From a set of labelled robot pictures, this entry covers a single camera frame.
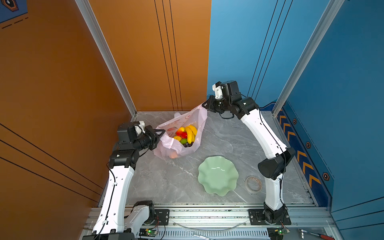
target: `aluminum frame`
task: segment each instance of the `aluminum frame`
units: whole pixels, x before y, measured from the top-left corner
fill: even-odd
[[[294,86],[299,80],[301,74],[303,73],[305,67],[310,61],[313,53],[316,51],[321,40],[323,39],[325,33],[327,32],[329,26],[331,25],[336,14],[340,10],[344,0],[330,0],[327,7],[325,8],[319,22],[316,25],[316,28],[313,30],[313,33],[308,40],[307,45],[305,46],[298,62],[296,63],[295,68],[293,69],[291,75],[288,78],[287,83],[285,84],[283,90],[280,93],[279,98],[276,101],[275,106],[272,109],[274,116],[277,116],[280,109],[283,107],[285,101],[288,99],[288,96],[291,94]]]
[[[88,0],[75,0],[132,117],[137,110]]]
[[[125,207],[125,215],[129,215],[133,205]],[[331,214],[325,207],[299,206],[287,204],[288,213],[292,221],[287,225],[291,230],[297,228],[323,227],[328,235],[334,236],[336,240],[342,240],[341,234],[337,229]],[[181,224],[190,228],[230,228],[238,226],[241,231],[248,231],[252,228],[273,227],[268,225],[251,225],[248,216],[248,209],[263,209],[262,204],[159,204],[155,209],[169,209],[169,225],[167,230],[180,230]],[[101,208],[92,208],[85,223],[82,236],[91,234]]]

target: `red screwdriver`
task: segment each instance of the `red screwdriver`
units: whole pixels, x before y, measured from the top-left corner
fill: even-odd
[[[329,237],[329,236],[326,236],[326,235],[323,235],[323,234],[309,232],[309,231],[304,230],[304,229],[299,229],[299,232],[301,234],[301,238],[304,238],[304,233],[308,233],[308,234],[311,234],[311,235],[314,235],[314,236],[318,236],[319,238],[322,238],[322,239],[325,239],[325,240],[335,240],[333,237]]]

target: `green bowl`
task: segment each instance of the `green bowl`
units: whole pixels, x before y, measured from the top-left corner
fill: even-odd
[[[222,156],[207,157],[199,166],[199,183],[207,193],[225,196],[236,188],[239,173],[235,165]]]

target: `wrench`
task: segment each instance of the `wrench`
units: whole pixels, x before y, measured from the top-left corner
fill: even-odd
[[[203,236],[203,235],[197,234],[197,233],[195,233],[195,232],[191,232],[191,236],[199,237],[199,238],[202,238],[202,239],[204,239],[204,240],[216,240],[216,239],[212,239],[212,238],[205,237],[205,236]]]

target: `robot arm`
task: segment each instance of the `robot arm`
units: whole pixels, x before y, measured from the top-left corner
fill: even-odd
[[[264,202],[265,220],[269,224],[280,223],[288,215],[282,196],[282,181],[286,166],[295,151],[280,141],[260,113],[259,106],[250,97],[242,98],[236,81],[217,82],[212,86],[215,96],[203,103],[207,110],[219,113],[230,111],[254,134],[262,146],[266,159],[258,164],[265,178],[266,198]]]
[[[99,239],[135,239],[139,235],[144,222],[151,223],[154,219],[152,201],[137,202],[128,216],[127,229],[124,230],[124,208],[127,200],[128,187],[135,172],[139,151],[156,148],[163,129],[144,126],[144,122],[130,122],[119,126],[118,148],[109,159],[109,180],[99,218],[93,227],[93,235],[83,240]]]

